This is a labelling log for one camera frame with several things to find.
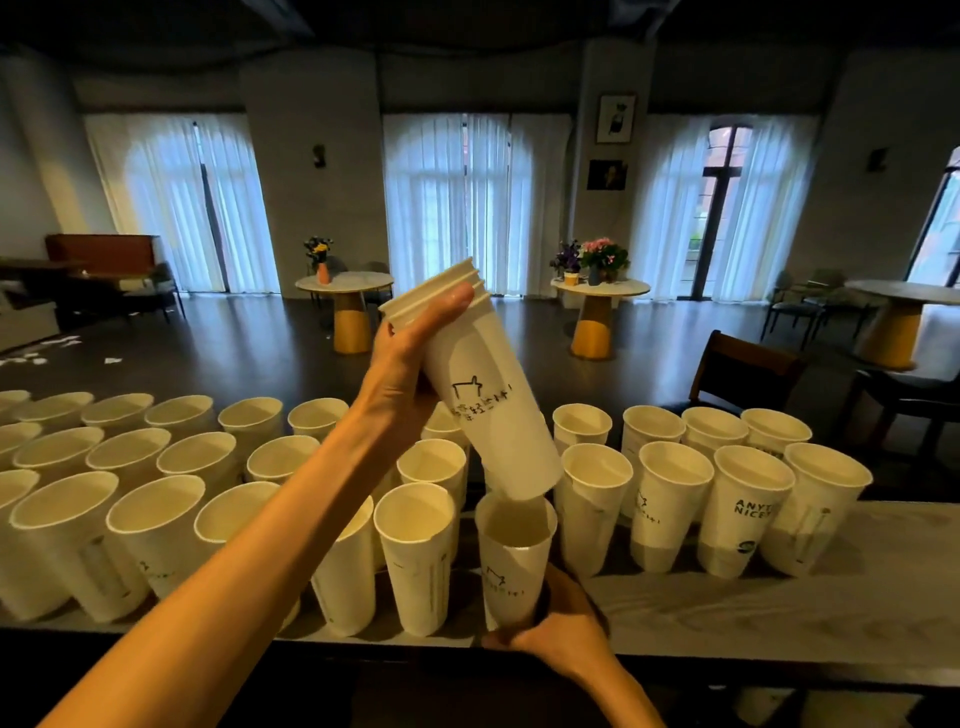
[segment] white tabletop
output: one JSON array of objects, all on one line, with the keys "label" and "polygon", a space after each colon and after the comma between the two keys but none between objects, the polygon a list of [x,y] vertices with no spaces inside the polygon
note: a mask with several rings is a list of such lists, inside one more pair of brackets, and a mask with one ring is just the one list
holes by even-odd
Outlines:
[{"label": "white tabletop", "polygon": [[928,283],[907,283],[903,280],[848,280],[848,288],[888,299],[903,299],[921,303],[960,305],[960,290]]},{"label": "white tabletop", "polygon": [[577,285],[568,285],[562,280],[551,280],[550,285],[570,293],[582,293],[585,296],[642,296],[650,292],[650,285],[642,280],[624,279],[615,283],[600,283],[590,285],[581,282]]},{"label": "white tabletop", "polygon": [[386,288],[393,284],[393,276],[388,273],[375,273],[374,271],[345,271],[334,276],[327,285],[318,283],[316,276],[307,276],[295,283],[298,288],[304,291],[315,291],[317,293],[358,293],[359,291]]}]

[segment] potted plant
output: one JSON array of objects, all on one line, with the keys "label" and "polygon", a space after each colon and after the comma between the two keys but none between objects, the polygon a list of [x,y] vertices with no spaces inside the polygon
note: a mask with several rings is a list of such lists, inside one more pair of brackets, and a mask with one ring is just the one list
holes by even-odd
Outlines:
[{"label": "potted plant", "polygon": [[306,255],[317,269],[317,283],[330,283],[330,272],[326,269],[326,254],[330,251],[333,240],[328,237],[311,237],[304,241]]},{"label": "potted plant", "polygon": [[560,243],[560,251],[550,261],[550,267],[557,271],[557,278],[564,277],[567,285],[580,282],[580,243]]},{"label": "potted plant", "polygon": [[584,243],[580,250],[580,264],[586,265],[590,272],[588,283],[614,282],[621,270],[630,265],[626,248],[621,248],[608,237],[597,238]]}]

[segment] round table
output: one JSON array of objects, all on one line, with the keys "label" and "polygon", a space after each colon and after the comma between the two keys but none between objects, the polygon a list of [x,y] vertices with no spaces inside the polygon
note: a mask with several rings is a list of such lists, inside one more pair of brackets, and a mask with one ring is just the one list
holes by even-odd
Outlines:
[{"label": "round table", "polygon": [[374,271],[345,271],[330,283],[317,282],[316,276],[297,281],[304,291],[333,296],[333,350],[337,353],[363,353],[372,347],[370,316],[363,300],[364,291],[386,288],[394,277]]},{"label": "round table", "polygon": [[913,369],[913,350],[924,305],[960,305],[960,290],[902,280],[848,280],[848,288],[882,296],[886,303],[860,336],[854,353],[886,369]]},{"label": "round table", "polygon": [[642,296],[650,292],[650,286],[642,280],[618,280],[615,283],[569,285],[562,280],[551,280],[550,285],[567,293],[585,296],[580,309],[577,330],[573,333],[570,353],[584,359],[610,358],[610,318],[612,301],[621,296]]}]

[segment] framed picture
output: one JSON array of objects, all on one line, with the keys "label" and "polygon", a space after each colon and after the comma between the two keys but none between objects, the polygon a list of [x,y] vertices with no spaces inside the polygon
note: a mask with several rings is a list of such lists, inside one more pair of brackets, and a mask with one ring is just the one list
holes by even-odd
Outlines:
[{"label": "framed picture", "polygon": [[619,192],[627,186],[627,164],[621,159],[591,159],[587,189]]},{"label": "framed picture", "polygon": [[634,133],[636,96],[604,95],[597,112],[597,144],[629,144]]}]

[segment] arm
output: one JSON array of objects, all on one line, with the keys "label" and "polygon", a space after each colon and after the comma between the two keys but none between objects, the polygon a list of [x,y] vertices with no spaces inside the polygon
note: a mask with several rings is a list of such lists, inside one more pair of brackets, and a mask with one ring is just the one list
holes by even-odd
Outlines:
[{"label": "arm", "polygon": [[614,728],[664,728],[640,684],[617,661],[593,614],[587,594],[573,579],[546,566],[550,611],[530,629],[503,629],[483,640],[490,649],[535,655],[583,688]]},{"label": "arm", "polygon": [[313,456],[41,725],[215,725],[324,554],[420,437],[437,401],[420,379],[423,347],[472,297],[464,284],[396,335],[381,327],[356,401]]}]

